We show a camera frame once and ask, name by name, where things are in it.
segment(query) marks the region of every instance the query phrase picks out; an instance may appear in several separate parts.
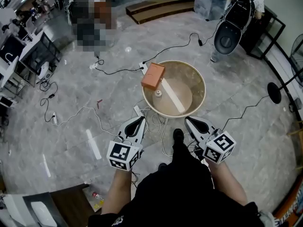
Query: white cable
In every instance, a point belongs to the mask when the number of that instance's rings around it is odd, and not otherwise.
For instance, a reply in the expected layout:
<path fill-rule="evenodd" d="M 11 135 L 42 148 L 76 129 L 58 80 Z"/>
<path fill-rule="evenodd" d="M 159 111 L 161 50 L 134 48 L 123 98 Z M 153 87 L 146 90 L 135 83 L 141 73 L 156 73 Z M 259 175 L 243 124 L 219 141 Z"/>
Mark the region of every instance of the white cable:
<path fill-rule="evenodd" d="M 151 134 L 158 134 L 158 133 L 160 133 L 161 128 L 162 128 L 162 124 L 165 122 L 165 120 L 163 120 L 163 121 L 161 122 L 161 120 L 160 120 L 160 118 L 159 118 L 159 115 L 158 115 L 157 113 L 154 113 L 154 114 L 152 115 L 152 117 L 151 117 L 151 122 L 152 122 L 153 125 L 159 126 L 159 130 L 158 130 L 158 132 L 152 132 L 152 131 L 150 130 L 150 128 L 149 128 L 149 123 L 147 122 L 147 113 L 148 113 L 148 111 L 150 111 L 150 110 L 151 110 L 151 107 L 149 107 L 149 106 L 145 107 L 144 109 L 141 109 L 141 112 L 142 112 L 142 111 L 145 111 L 145 112 L 143 113 L 143 115 L 144 115 L 144 117 L 145 117 L 145 119 L 146 119 L 146 131 L 145 131 L 144 133 L 146 133 L 146 132 L 148 131 L 148 132 L 151 133 Z M 157 119 L 158 119 L 159 124 L 154 123 L 154 121 L 153 121 L 154 115 L 157 115 Z"/>
<path fill-rule="evenodd" d="M 164 145 L 163 145 L 163 136 L 164 136 L 164 132 L 165 132 L 165 129 L 166 129 L 166 126 L 167 126 L 167 123 L 168 123 L 169 119 L 168 118 L 165 118 L 165 123 L 164 123 L 164 127 L 163 127 L 163 131 L 161 133 L 161 149 L 162 149 L 162 153 L 164 155 L 166 155 L 167 157 L 169 158 L 172 158 L 172 155 L 168 155 L 165 151 L 165 148 L 164 148 Z"/>
<path fill-rule="evenodd" d="M 106 131 L 106 130 L 104 130 L 104 129 L 102 128 L 101 120 L 100 120 L 99 116 L 97 115 L 96 110 L 95 110 L 94 108 L 90 108 L 90 107 L 86 107 L 86 106 L 83 106 L 82 108 L 93 109 L 93 110 L 94 110 L 94 112 L 95 112 L 95 115 L 97 116 L 97 118 L 98 118 L 98 120 L 99 120 L 101 130 L 102 130 L 102 131 L 104 131 L 104 132 L 106 132 L 106 133 L 109 133 L 109 134 L 111 134 L 111 135 L 113 135 L 113 136 L 118 136 L 118 135 L 116 135 L 116 134 L 112 134 L 111 132 L 108 132 L 108 131 Z M 73 117 L 77 116 L 77 115 L 78 115 L 78 113 L 81 111 L 81 109 L 79 109 L 79 110 L 78 110 L 78 112 L 77 112 L 75 115 L 73 115 L 73 116 L 69 117 L 69 118 L 68 118 L 68 120 L 70 120 L 71 118 L 73 118 Z M 68 120 L 67 120 L 67 121 L 63 121 L 63 122 L 61 122 L 60 124 L 54 124 L 54 123 L 52 123 L 52 124 L 53 124 L 53 125 L 56 125 L 56 126 L 61 126 L 63 123 L 68 122 Z"/>

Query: foot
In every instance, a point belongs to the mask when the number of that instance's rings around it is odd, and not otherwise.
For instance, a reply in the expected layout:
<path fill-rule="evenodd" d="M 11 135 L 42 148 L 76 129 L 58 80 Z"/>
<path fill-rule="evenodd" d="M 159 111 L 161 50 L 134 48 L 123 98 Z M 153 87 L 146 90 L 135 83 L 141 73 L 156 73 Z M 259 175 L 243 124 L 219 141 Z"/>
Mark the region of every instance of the foot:
<path fill-rule="evenodd" d="M 184 141 L 184 133 L 181 129 L 175 129 L 172 134 L 172 137 L 173 137 L 174 141 L 176 141 L 176 140 L 179 140 L 181 142 Z"/>
<path fill-rule="evenodd" d="M 166 167 L 167 164 L 166 163 L 161 163 L 159 166 L 158 166 L 158 171 L 160 171 L 162 168 Z"/>

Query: beige bowl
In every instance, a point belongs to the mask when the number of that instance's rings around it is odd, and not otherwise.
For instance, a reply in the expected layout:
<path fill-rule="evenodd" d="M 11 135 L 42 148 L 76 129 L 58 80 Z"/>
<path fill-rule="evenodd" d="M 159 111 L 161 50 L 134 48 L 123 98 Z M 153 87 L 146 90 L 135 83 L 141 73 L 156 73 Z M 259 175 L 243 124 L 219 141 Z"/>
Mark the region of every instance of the beige bowl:
<path fill-rule="evenodd" d="M 152 110 L 166 118 L 193 114 L 205 99 L 205 82 L 201 74 L 182 61 L 164 61 L 162 81 L 156 91 L 142 87 L 143 96 Z"/>

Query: gray tiled floor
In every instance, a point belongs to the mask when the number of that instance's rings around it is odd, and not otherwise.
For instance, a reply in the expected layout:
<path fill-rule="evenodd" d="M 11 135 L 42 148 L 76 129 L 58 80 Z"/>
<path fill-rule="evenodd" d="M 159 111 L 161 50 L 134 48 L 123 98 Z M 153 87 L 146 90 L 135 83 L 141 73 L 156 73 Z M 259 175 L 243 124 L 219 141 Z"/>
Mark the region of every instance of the gray tiled floor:
<path fill-rule="evenodd" d="M 186 44 L 192 32 L 200 34 L 202 41 L 210 37 L 217 21 L 206 22 L 194 12 L 173 15 L 136 25 L 127 17 L 118 19 L 120 31 L 116 44 L 101 53 L 105 60 L 100 66 L 108 72 L 118 69 L 136 69 L 138 63 L 154 56 L 172 45 Z M 199 47 L 197 39 L 185 48 L 175 48 L 160 54 L 153 61 L 185 61 L 197 68 L 206 83 L 206 98 L 195 113 L 223 127 L 227 118 L 240 116 L 246 106 L 258 102 L 266 95 L 267 83 L 279 84 L 274 73 L 263 61 L 245 54 L 241 48 L 219 63 L 210 62 L 213 47 L 210 40 Z M 107 76 L 89 68 L 95 62 L 92 52 L 75 51 L 75 43 L 63 52 L 57 71 L 51 78 L 59 87 L 50 100 L 47 118 L 56 111 L 59 122 L 67 120 L 82 106 L 96 108 L 104 129 L 116 133 L 117 126 L 134 115 L 133 105 L 143 99 L 142 74 L 124 72 Z M 8 190 L 17 193 L 54 191 L 80 184 L 93 183 L 105 195 L 109 189 L 114 169 L 106 161 L 107 146 L 113 136 L 102 132 L 92 110 L 83 109 L 78 116 L 60 127 L 44 122 L 45 107 L 39 102 L 55 88 L 44 93 L 38 87 L 27 88 L 24 99 L 10 113 L 6 130 L 6 144 L 0 147 L 4 175 Z M 100 109 L 96 103 L 103 99 Z M 226 130 L 237 140 L 233 155 L 227 159 L 232 172 L 243 185 L 250 201 L 260 209 L 273 210 L 293 184 L 295 170 L 294 147 L 286 136 L 294 121 L 288 111 L 288 98 L 283 92 L 282 102 L 273 104 L 264 98 L 258 107 L 250 108 L 243 119 L 232 120 Z M 150 130 L 157 132 L 147 113 Z M 163 142 L 171 152 L 172 132 L 176 127 L 185 130 L 184 119 L 169 119 Z M 87 131 L 96 142 L 101 160 L 96 160 L 88 143 Z M 160 148 L 160 133 L 146 132 L 143 140 L 143 157 L 135 164 L 134 171 L 140 180 L 155 171 L 160 162 L 169 162 Z M 51 176 L 46 174 L 45 155 Z"/>

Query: orange box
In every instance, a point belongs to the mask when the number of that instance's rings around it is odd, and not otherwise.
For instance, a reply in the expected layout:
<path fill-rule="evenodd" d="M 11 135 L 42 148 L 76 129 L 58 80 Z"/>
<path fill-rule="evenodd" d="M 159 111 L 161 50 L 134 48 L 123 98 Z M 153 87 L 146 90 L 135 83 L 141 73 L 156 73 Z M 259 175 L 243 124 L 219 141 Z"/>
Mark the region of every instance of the orange box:
<path fill-rule="evenodd" d="M 147 87 L 155 91 L 163 77 L 165 67 L 156 63 L 151 63 L 142 81 L 142 87 Z"/>

